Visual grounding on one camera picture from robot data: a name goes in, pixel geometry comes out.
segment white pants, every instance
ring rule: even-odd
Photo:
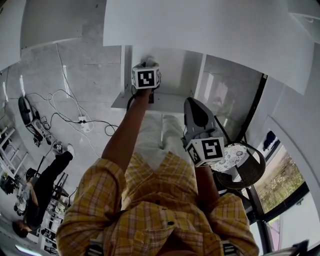
[[[183,135],[184,132],[175,116],[146,113],[134,151],[139,153],[153,170],[159,168],[168,152],[193,166],[181,141]]]

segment white sneaker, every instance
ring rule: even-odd
[[[66,150],[69,151],[73,157],[75,157],[75,148],[74,148],[74,146],[72,146],[71,144],[68,144],[68,146],[66,147]]]

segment window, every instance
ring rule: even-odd
[[[267,162],[263,176],[254,184],[264,213],[282,203],[305,182],[285,147],[281,144],[278,147]]]

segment floor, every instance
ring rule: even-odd
[[[29,152],[29,156],[24,163],[24,168],[20,170],[22,174],[30,167],[36,169],[42,157],[50,151],[51,146],[43,141],[40,147],[36,147],[33,143],[33,135],[28,132],[22,122],[18,109],[18,98],[23,94],[21,76],[27,99],[38,110],[40,117],[46,117],[50,121],[51,116],[56,110],[44,99],[47,99],[48,94],[53,94],[57,90],[66,90],[58,51],[62,64],[65,65],[67,81],[71,90],[78,100],[78,104],[87,111],[91,119],[104,120],[111,124],[119,125],[125,115],[124,110],[111,109],[113,101],[121,90],[121,47],[103,47],[105,1],[95,0],[95,5],[97,4],[96,2],[99,3],[98,7],[94,9],[94,13],[88,19],[87,24],[83,26],[82,38],[24,51],[19,63],[10,66],[9,70],[2,71],[0,83],[2,84],[7,81],[6,92],[8,103],[5,108],[7,115],[0,121],[0,126],[14,124],[17,130],[14,134],[16,145]],[[233,70],[235,69],[235,65],[237,65],[226,60],[223,63],[214,59],[211,60],[215,65],[208,64],[205,72],[215,73],[221,78],[225,78],[224,81],[231,76],[227,74],[228,72],[226,73],[228,67],[230,70]],[[246,78],[239,79],[239,76],[237,76],[224,83],[230,90],[228,94],[222,93],[224,95],[223,100],[218,105],[219,111],[221,113],[228,113],[231,120],[241,117],[233,125],[237,129],[241,127],[241,122],[247,116],[259,85],[257,78],[259,78],[260,73],[252,69],[250,70],[254,73],[252,77],[248,75],[248,78],[246,76],[248,73],[242,73],[242,70],[238,69],[238,74],[241,73]],[[56,108],[61,113],[76,122],[79,120],[80,113],[72,98],[69,98],[64,92],[59,91],[54,95],[54,100]],[[2,107],[4,101],[4,93],[0,90],[0,105]],[[239,107],[235,102],[241,103],[242,107]],[[230,107],[230,104],[233,106],[233,111],[225,109],[227,106]],[[95,123],[94,129],[85,134],[86,138],[75,130],[80,129],[78,124],[74,124],[72,127],[72,125],[63,121],[58,115],[52,118],[50,131],[54,137],[65,144],[72,144],[75,148],[75,157],[65,170],[68,174],[65,189],[70,194],[78,186],[86,169],[96,161],[97,155],[100,156],[102,154],[105,145],[109,141],[110,137],[105,134],[105,126],[103,123]],[[107,128],[107,132],[112,134],[113,130],[109,127]],[[54,155],[49,153],[40,168],[40,172],[53,160]]]

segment person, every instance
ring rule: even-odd
[[[193,167],[178,120],[145,115],[150,92],[81,178],[56,234],[59,254],[258,255],[241,199],[220,197],[210,167]]]
[[[25,238],[28,232],[40,228],[53,194],[54,181],[66,169],[74,156],[75,149],[71,144],[68,144],[67,151],[57,154],[51,165],[41,173],[34,188],[30,181],[27,182],[26,185],[30,190],[31,197],[27,199],[28,203],[22,201],[18,206],[21,209],[26,209],[24,219],[12,222],[12,228],[19,237]]]

